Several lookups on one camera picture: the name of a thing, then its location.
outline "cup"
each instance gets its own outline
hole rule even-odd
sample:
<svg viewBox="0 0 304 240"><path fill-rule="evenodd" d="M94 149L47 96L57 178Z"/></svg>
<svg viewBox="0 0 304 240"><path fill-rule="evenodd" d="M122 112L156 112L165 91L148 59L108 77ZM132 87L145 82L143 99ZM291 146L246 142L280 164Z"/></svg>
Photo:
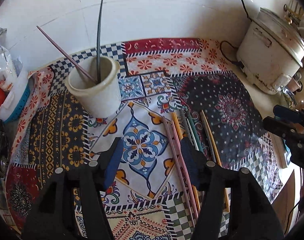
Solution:
<svg viewBox="0 0 304 240"><path fill-rule="evenodd" d="M121 104L117 73L120 64L110 57L101 56L101 82L95 84L73 68L65 80L65 86L81 105L95 118L112 115ZM81 61L79 65L96 78L96 57Z"/></svg>

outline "metal bolt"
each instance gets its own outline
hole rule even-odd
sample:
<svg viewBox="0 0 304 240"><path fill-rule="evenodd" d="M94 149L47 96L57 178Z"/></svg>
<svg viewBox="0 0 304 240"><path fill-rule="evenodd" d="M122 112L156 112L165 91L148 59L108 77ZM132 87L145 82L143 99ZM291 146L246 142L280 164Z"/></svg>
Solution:
<svg viewBox="0 0 304 240"><path fill-rule="evenodd" d="M60 174L60 173L62 173L62 171L63 171L62 167L58 167L58 168L55 169L56 174Z"/></svg>
<svg viewBox="0 0 304 240"><path fill-rule="evenodd" d="M241 172L242 172L243 174L248 174L250 171L249 171L249 169L247 169L247 168L241 168Z"/></svg>
<svg viewBox="0 0 304 240"><path fill-rule="evenodd" d="M213 161L208 161L208 162L206 162L206 165L208 166L208 167L214 167L215 166L215 162L213 162Z"/></svg>
<svg viewBox="0 0 304 240"><path fill-rule="evenodd" d="M98 164L97 161L90 161L90 162L89 162L89 166L90 166L90 167L95 167L97 164Z"/></svg>

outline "white rice cooker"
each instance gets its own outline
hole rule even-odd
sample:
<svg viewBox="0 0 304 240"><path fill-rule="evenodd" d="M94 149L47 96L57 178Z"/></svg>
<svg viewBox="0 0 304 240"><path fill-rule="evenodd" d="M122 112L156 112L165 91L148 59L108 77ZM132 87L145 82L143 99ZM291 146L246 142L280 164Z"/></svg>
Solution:
<svg viewBox="0 0 304 240"><path fill-rule="evenodd" d="M302 67L304 42L296 30L274 12L261 8L237 51L250 83L274 95Z"/></svg>

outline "pink chopstick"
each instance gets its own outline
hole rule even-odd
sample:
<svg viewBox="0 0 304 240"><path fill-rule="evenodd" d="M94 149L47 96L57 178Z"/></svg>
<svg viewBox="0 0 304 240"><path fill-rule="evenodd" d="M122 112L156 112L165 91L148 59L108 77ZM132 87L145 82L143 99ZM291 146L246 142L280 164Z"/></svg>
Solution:
<svg viewBox="0 0 304 240"><path fill-rule="evenodd" d="M182 156L182 153L181 153L181 144L180 144L178 134L176 133L176 130L175 130L174 121L172 121L172 130L173 130L173 133L174 133L174 138L175 138L175 142L176 142L176 146L177 146L177 152L179 153L179 156L181 158L181 162L182 162L182 166L183 166L183 170L184 170L184 174L185 174L185 179L186 179L186 182L188 184L188 189L189 189L189 194L190 194L190 199L191 199L194 215L195 215L195 218L197 220L198 219L198 212L197 212L197 209L196 209L196 203L195 203L195 200L194 200L192 185L191 185L188 169L185 165L185 162L184 162L184 159L183 159L183 156Z"/></svg>
<svg viewBox="0 0 304 240"><path fill-rule="evenodd" d="M175 149L175 146L174 146L174 143L173 143L173 139L172 139L172 136L171 136L171 131L170 131L168 125L167 125L167 121L166 121L166 119L165 119L164 116L162 116L162 121L163 121L165 130L166 130L166 133L167 133L167 137L168 137L168 140L169 140L171 149L172 149L172 151L173 151L174 161L175 161L176 167L177 167L177 169L178 169L179 177L180 177L180 180L181 180L181 183L182 183L183 193L184 193L184 197L185 197L185 199L186 199L186 204L187 204L187 207L188 207L190 216L191 216L192 225L193 225L193 227L195 227L194 220L193 220L193 215L192 215L192 210L191 210L191 206L190 206L190 202L189 202L189 198L188 198L188 193L187 193L187 191L185 190L185 185L184 185L183 176L182 176L182 174L181 174L181 172L180 172L180 165L179 165L178 157L176 156L176 149Z"/></svg>
<svg viewBox="0 0 304 240"><path fill-rule="evenodd" d="M61 52L66 58L69 59L69 61L78 69L80 70L85 76L87 76L90 80L92 80L95 84L97 83L96 80L89 74L87 73L79 64L76 63L76 61L68 55L60 46L58 46L55 41L53 41L50 36L48 36L39 26L36 26L42 33L43 35L58 49L59 52Z"/></svg>

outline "patchwork tablecloth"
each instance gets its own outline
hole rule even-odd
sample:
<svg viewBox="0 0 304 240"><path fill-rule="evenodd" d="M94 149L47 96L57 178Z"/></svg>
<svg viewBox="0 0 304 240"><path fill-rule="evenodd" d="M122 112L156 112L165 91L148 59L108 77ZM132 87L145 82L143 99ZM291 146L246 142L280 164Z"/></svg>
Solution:
<svg viewBox="0 0 304 240"><path fill-rule="evenodd" d="M200 109L209 118L224 166L248 167L272 201L281 189L272 141L218 46L218 41L193 38L102 46L103 55L121 65L122 103L106 118L89 115L66 90L63 81L72 70L68 59L31 72L35 90L19 120L6 181L7 204L18 229L57 167L68 171L87 165L122 137L115 180L101 192L115 238L190 239L192 218L183 196L187 185L180 183L162 123L162 116L171 120L182 107L191 112L206 157L211 158ZM96 56L96 50L72 56L79 62ZM79 234L86 236L78 189L74 205ZM226 234L228 221L229 214L223 214L220 235Z"/></svg>

